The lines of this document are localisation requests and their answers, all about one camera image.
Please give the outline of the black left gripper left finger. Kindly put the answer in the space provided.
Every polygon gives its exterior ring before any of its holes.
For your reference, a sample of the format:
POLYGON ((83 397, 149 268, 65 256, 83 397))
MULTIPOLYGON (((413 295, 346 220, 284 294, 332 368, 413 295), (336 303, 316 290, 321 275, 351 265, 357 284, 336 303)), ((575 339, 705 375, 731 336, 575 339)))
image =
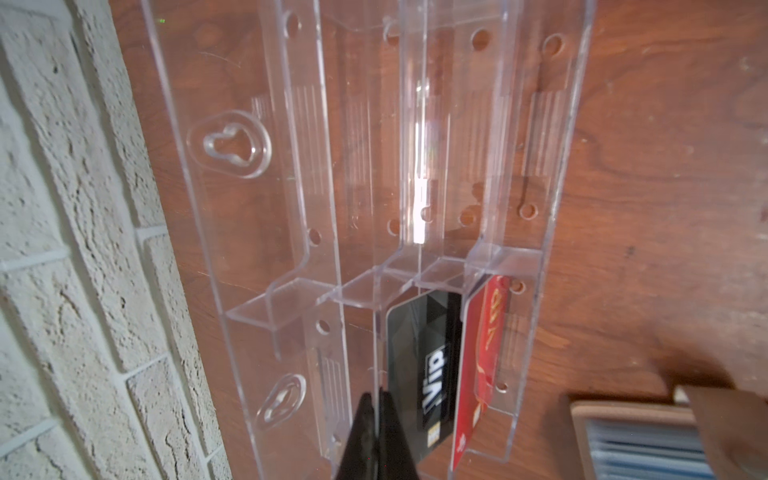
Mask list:
POLYGON ((372 395, 366 392, 358 403, 336 480, 373 480, 376 477, 376 426, 372 395))

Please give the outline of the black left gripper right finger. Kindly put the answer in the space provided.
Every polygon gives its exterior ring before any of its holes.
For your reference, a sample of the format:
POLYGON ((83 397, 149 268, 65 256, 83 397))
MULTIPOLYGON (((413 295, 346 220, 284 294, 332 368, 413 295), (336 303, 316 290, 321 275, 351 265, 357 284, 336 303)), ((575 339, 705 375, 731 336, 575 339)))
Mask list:
POLYGON ((385 390, 379 391, 377 478, 379 480, 419 479, 393 396, 385 390))

